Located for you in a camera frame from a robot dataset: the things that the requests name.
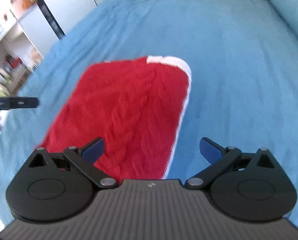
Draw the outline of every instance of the black device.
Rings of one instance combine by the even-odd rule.
[[[211,165],[184,185],[119,185],[92,165],[103,150],[101,138],[62,153],[34,150],[7,189],[15,220],[0,239],[298,240],[298,229],[283,218],[297,193],[268,149],[242,153],[202,138],[200,152]]]
[[[16,108],[36,108],[39,105],[38,98],[30,97],[5,97],[0,98],[0,110]]]

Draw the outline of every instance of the bed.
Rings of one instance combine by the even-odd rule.
[[[209,163],[201,137],[244,152],[267,147],[298,192],[298,29],[295,0],[106,0],[57,43],[20,92],[37,109],[13,110],[0,135],[0,218],[5,191],[43,140],[79,77],[95,62],[175,56],[192,71],[189,104],[168,179]],[[288,214],[298,227],[298,201]]]

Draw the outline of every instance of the folded blanket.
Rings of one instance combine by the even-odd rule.
[[[191,70],[175,57],[92,65],[41,146],[61,152],[102,137],[105,153],[95,163],[100,170],[118,181],[165,178],[190,87]]]

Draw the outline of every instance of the red blanket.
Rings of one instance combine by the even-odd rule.
[[[122,179],[162,179],[172,163],[188,104],[191,71],[175,57],[143,57],[90,66],[53,122],[42,147],[61,152],[96,137],[94,164]]]

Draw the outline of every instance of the circular cap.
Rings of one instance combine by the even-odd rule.
[[[104,178],[101,179],[100,184],[102,186],[113,186],[116,183],[116,180],[113,178]]]
[[[190,178],[188,179],[188,184],[190,186],[200,186],[203,184],[203,180],[200,178]]]
[[[31,196],[45,200],[60,196],[66,190],[66,185],[57,179],[42,179],[32,183],[28,191]]]
[[[250,200],[265,200],[274,194],[274,187],[261,179],[249,179],[238,184],[238,192]]]

